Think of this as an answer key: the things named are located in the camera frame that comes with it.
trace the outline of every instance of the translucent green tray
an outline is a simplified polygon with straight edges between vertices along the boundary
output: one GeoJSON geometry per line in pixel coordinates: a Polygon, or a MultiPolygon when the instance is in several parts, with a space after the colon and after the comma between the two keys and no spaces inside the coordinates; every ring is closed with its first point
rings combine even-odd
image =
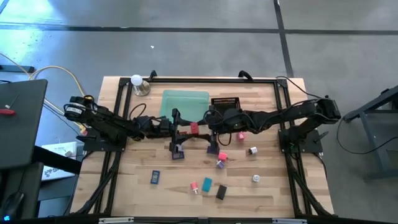
{"type": "Polygon", "coordinates": [[[209,109],[209,93],[206,91],[164,90],[160,115],[174,121],[172,110],[177,108],[181,118],[200,121],[209,109]]]}

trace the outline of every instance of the concrete floor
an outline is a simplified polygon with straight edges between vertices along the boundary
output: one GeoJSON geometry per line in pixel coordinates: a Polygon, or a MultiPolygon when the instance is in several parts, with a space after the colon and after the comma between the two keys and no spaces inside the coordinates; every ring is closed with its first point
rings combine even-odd
{"type": "MultiPolygon", "coordinates": [[[[394,0],[280,0],[280,7],[286,29],[398,30],[394,0]]],[[[272,0],[10,0],[0,14],[0,25],[5,23],[277,29],[272,0]]],[[[148,75],[153,69],[161,76],[235,77],[240,70],[254,77],[286,75],[279,34],[0,30],[0,40],[0,51],[16,62],[36,68],[63,66],[94,96],[105,75],[148,75]]],[[[305,79],[310,93],[330,95],[342,114],[397,85],[395,35],[292,34],[287,44],[294,76],[305,79]]],[[[1,63],[8,62],[0,58],[1,63]]],[[[58,106],[79,95],[74,81],[60,70],[47,70],[40,77],[49,81],[47,98],[58,106]]],[[[1,79],[26,76],[1,73],[1,79]]],[[[365,174],[377,170],[375,154],[343,151],[335,141],[336,128],[320,127],[329,131],[322,143],[335,213],[398,222],[398,180],[364,182],[365,174]]],[[[37,145],[74,137],[69,127],[44,110],[37,145]]],[[[370,149],[357,121],[342,124],[341,141],[352,151],[370,149]]],[[[60,214],[46,207],[63,210],[60,204],[67,203],[72,186],[68,179],[44,185],[42,198],[64,198],[42,203],[40,216],[60,214]],[[66,187],[54,190],[53,185],[66,187]]]]}

